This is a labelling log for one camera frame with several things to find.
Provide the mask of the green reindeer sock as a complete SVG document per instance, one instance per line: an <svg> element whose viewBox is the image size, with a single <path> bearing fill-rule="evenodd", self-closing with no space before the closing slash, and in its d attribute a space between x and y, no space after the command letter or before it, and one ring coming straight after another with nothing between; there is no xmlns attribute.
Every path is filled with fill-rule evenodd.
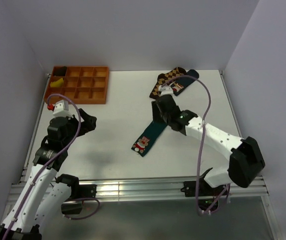
<svg viewBox="0 0 286 240"><path fill-rule="evenodd" d="M152 121L132 145L131 150L144 157L166 127L165 123Z"/></svg>

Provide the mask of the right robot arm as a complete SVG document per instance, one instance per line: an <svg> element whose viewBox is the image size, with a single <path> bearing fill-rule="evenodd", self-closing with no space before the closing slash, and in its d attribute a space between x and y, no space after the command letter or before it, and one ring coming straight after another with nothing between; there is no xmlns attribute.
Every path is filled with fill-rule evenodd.
<svg viewBox="0 0 286 240"><path fill-rule="evenodd" d="M224 160L215 161L195 181L195 195L210 196L219 193L228 184L247 188L265 168L258 142L229 134L190 110L180 110L171 95L163 95L152 102L153 120L172 130L200 140L219 152Z"/></svg>

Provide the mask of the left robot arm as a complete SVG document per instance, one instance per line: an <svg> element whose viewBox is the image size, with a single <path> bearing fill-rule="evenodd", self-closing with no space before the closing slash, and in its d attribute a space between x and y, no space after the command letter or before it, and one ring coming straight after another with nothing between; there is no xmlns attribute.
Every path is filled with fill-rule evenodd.
<svg viewBox="0 0 286 240"><path fill-rule="evenodd" d="M57 176L73 140L95 130L97 118L83 109L77 115L54 113L31 172L11 212L0 225L0 240L40 240L46 224L66 200L80 195L79 179Z"/></svg>

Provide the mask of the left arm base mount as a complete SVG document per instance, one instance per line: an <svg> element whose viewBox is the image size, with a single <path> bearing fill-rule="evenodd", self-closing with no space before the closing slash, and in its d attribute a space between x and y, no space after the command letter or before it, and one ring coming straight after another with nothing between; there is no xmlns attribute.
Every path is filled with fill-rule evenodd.
<svg viewBox="0 0 286 240"><path fill-rule="evenodd" d="M96 202L96 184L81 184L75 192L61 205L63 215L78 215L81 213L85 202Z"/></svg>

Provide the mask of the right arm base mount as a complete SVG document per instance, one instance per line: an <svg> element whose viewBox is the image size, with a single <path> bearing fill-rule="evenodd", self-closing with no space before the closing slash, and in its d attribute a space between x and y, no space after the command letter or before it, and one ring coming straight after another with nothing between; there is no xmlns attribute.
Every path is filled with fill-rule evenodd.
<svg viewBox="0 0 286 240"><path fill-rule="evenodd" d="M223 193L224 196L229 193L226 185L220 185L216 188L212 188L205 181L201 180L199 183L198 196L209 198L198 200L199 208L205 211L214 202L215 198L225 189L226 191ZM196 181L184 181L180 192L184 193L185 197L195 197Z"/></svg>

